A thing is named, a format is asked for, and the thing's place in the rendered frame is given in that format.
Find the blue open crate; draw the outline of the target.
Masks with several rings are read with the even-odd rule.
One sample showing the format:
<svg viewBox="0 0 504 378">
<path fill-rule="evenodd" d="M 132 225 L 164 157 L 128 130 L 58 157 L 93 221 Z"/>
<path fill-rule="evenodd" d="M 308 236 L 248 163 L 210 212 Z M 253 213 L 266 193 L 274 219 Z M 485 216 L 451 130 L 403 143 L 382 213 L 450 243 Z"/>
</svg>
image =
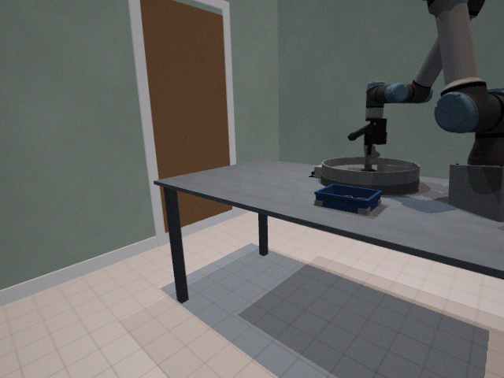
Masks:
<svg viewBox="0 0 504 378">
<path fill-rule="evenodd" d="M 315 191 L 315 206 L 323 206 L 368 216 L 381 204 L 381 191 L 362 187 L 331 184 Z M 352 196 L 347 197 L 345 195 Z M 360 199 L 360 198 L 366 198 Z"/>
</svg>

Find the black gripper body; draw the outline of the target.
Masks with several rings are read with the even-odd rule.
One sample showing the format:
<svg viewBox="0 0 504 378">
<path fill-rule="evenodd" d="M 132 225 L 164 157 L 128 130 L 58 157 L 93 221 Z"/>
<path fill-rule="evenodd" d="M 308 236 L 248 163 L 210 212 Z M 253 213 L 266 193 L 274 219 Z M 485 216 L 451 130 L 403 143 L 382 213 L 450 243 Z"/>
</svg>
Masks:
<svg viewBox="0 0 504 378">
<path fill-rule="evenodd" d="M 372 140 L 372 144 L 381 145 L 387 143 L 387 118 L 383 120 L 383 118 L 365 118 L 365 121 L 370 121 L 370 124 L 374 127 L 369 132 L 365 133 L 364 142 L 368 146 L 369 137 Z M 376 125 L 374 124 L 376 122 Z M 386 140 L 385 140 L 386 138 Z"/>
</svg>

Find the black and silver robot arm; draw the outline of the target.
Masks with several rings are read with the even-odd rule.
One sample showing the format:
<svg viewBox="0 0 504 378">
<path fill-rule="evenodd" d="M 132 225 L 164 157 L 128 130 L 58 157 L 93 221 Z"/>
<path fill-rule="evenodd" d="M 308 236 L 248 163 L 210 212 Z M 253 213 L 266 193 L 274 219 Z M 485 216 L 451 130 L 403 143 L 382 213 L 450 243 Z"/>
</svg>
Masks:
<svg viewBox="0 0 504 378">
<path fill-rule="evenodd" d="M 487 89 L 479 79 L 470 24 L 485 0 L 423 1 L 435 16 L 438 35 L 411 84 L 368 83 L 365 117 L 382 118 L 386 103 L 428 102 L 443 69 L 437 124 L 447 132 L 476 133 L 468 165 L 504 166 L 504 88 Z"/>
</svg>

